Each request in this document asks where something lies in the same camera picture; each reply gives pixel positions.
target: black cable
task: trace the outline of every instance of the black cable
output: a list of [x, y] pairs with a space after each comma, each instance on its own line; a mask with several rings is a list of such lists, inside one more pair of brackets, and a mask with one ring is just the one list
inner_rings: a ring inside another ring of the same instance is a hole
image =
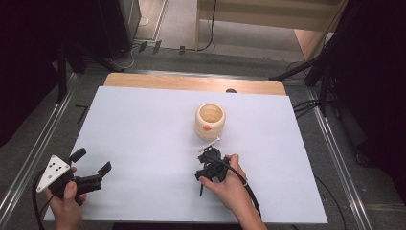
[[223, 161], [221, 161], [221, 160], [219, 160], [217, 158], [208, 156], [208, 155], [204, 155], [204, 157], [207, 157], [207, 158], [209, 158], [211, 160], [214, 160], [215, 162], [218, 162], [218, 163], [222, 164], [223, 166], [227, 167], [229, 170], [231, 170], [233, 173], [235, 173], [237, 175], [237, 177], [239, 178], [239, 180], [241, 181], [241, 183], [244, 185], [245, 189], [247, 190], [248, 194], [250, 195], [250, 197], [251, 197], [251, 199], [252, 199], [252, 201], [254, 203], [254, 206], [257, 209], [257, 211], [259, 213], [259, 216], [260, 216], [260, 209], [259, 209], [259, 204], [258, 204], [257, 198], [255, 197], [254, 192], [252, 191], [252, 189], [251, 189], [250, 185], [248, 184], [247, 180], [245, 180], [244, 177], [242, 177], [242, 175], [240, 173], [238, 173], [229, 164], [226, 164]]
[[319, 102], [319, 100], [309, 100], [309, 101], [305, 101], [305, 102], [301, 102], [301, 103], [293, 103], [293, 108], [299, 107], [303, 104], [313, 104], [313, 103], [317, 103]]
[[213, 29], [214, 29], [214, 15], [215, 15], [215, 6], [216, 6], [216, 5], [217, 5], [217, 0], [214, 0], [213, 15], [212, 15], [212, 28], [211, 28], [211, 38], [210, 38], [210, 41], [209, 41], [209, 43], [207, 44], [207, 46], [206, 46], [205, 48], [199, 49], [199, 50], [196, 50], [196, 51], [204, 51], [204, 50], [206, 50], [207, 48], [209, 48], [210, 45], [212, 45], [213, 36], [214, 36]]
[[[304, 62], [304, 61], [294, 61], [294, 62], [291, 62], [290, 64], [288, 64], [288, 65], [286, 66], [286, 69], [284, 70], [284, 72], [287, 72], [287, 70], [289, 69], [289, 67], [290, 67], [292, 64], [296, 64], [296, 63], [300, 63], [300, 62]], [[305, 72], [305, 70], [302, 70], [302, 72], [304, 73], [305, 76], [307, 76], [307, 73]]]
[[52, 195], [50, 199], [48, 199], [48, 201], [44, 204], [44, 206], [42, 206], [41, 211], [39, 212], [39, 214], [42, 216], [42, 212], [44, 212], [45, 208], [48, 206], [48, 204], [51, 202], [51, 200], [54, 198], [55, 195]]
[[296, 119], [304, 116], [308, 111], [310, 111], [311, 109], [317, 107], [317, 104], [313, 104], [310, 107], [307, 108], [307, 110], [305, 110], [304, 112], [300, 113], [299, 115], [296, 116]]
[[38, 203], [36, 200], [36, 185], [38, 184], [38, 180], [41, 177], [42, 174], [44, 174], [45, 169], [41, 170], [35, 177], [33, 186], [32, 186], [32, 199], [33, 199], [33, 207], [34, 207], [34, 212], [35, 212], [35, 218], [36, 222], [38, 223], [39, 230], [45, 230], [44, 225], [42, 224], [41, 220], [41, 214], [39, 213], [38, 210]]
[[305, 110], [305, 109], [307, 109], [309, 107], [312, 107], [314, 105], [316, 105], [316, 106], [319, 105], [319, 102], [308, 103], [308, 104], [304, 103], [304, 104], [296, 105], [296, 106], [294, 106], [294, 112], [297, 113], [297, 112], [303, 111], [303, 110]]
[[[38, 202], [36, 200], [36, 186], [38, 184], [39, 178], [41, 178], [42, 174], [45, 173], [45, 169], [41, 170], [34, 179], [33, 186], [32, 186], [32, 200], [33, 200], [33, 207], [34, 207], [34, 212], [35, 212], [35, 218], [36, 222], [38, 223], [38, 228], [39, 230], [45, 230], [44, 225], [42, 224], [41, 216], [42, 212], [44, 209], [47, 207], [47, 205], [51, 202], [51, 200], [54, 198], [55, 195], [52, 195], [51, 198], [44, 204], [44, 206], [41, 208], [41, 211], [38, 210]], [[64, 189], [63, 186], [59, 187], [56, 189], [56, 191], [60, 191], [61, 189]]]
[[325, 189], [328, 191], [328, 193], [331, 195], [331, 198], [334, 200], [335, 204], [337, 205], [338, 211], [340, 212], [341, 219], [343, 220], [344, 224], [344, 229], [347, 230], [347, 224], [346, 224], [346, 219], [344, 218], [343, 211], [340, 208], [340, 205], [338, 204], [337, 199], [335, 199], [334, 195], [332, 194], [331, 190], [327, 187], [327, 185], [320, 179], [316, 174], [313, 174], [314, 177], [325, 187]]

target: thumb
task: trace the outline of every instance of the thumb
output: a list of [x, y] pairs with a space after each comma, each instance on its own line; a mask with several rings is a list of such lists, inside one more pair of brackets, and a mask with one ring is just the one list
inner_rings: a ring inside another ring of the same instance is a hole
[[63, 194], [63, 199], [64, 199], [64, 201], [65, 201], [65, 202], [66, 202], [66, 201], [69, 202], [70, 200], [75, 201], [75, 195], [76, 195], [77, 189], [78, 189], [78, 186], [77, 186], [77, 184], [76, 184], [75, 182], [73, 182], [73, 181], [71, 181], [71, 182], [69, 182], [68, 184], [66, 184], [65, 192], [64, 192], [64, 194]]

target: wooden cup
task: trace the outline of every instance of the wooden cup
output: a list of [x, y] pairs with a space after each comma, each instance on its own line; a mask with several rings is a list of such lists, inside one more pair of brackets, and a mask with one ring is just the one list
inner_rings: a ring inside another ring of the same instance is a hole
[[215, 103], [206, 103], [196, 110], [194, 131], [201, 139], [212, 142], [223, 132], [226, 113]]

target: table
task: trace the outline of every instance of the table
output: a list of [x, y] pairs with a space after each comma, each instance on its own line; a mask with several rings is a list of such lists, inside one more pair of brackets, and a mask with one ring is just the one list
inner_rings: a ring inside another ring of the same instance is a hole
[[237, 93], [286, 95], [283, 84], [276, 81], [233, 80], [202, 78], [180, 75], [120, 74], [108, 75], [104, 86], [128, 86], [141, 88], [183, 89], [226, 92], [235, 89]]
[[[229, 88], [238, 93], [223, 93]], [[107, 160], [112, 164], [103, 188], [89, 194], [83, 218], [237, 222], [213, 193], [205, 190], [198, 196], [200, 186], [193, 175], [201, 168], [197, 151], [206, 142], [192, 127], [202, 101], [220, 102], [225, 108], [226, 127], [216, 147], [223, 154], [238, 150], [265, 222], [327, 222], [281, 83], [137, 74], [107, 77], [74, 146], [73, 151], [85, 147], [88, 152], [86, 161], [76, 164], [78, 176], [91, 174]], [[49, 213], [46, 219], [52, 218]]]

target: white paper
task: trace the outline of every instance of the white paper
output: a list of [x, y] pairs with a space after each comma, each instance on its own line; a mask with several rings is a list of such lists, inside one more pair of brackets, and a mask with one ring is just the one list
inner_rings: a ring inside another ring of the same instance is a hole
[[[112, 170], [83, 204], [85, 220], [237, 222], [194, 174], [207, 145], [194, 113], [219, 104], [227, 120], [222, 156], [238, 153], [264, 222], [327, 223], [291, 102], [287, 96], [99, 88], [72, 152], [86, 148], [75, 175]], [[53, 219], [49, 211], [45, 219]]]

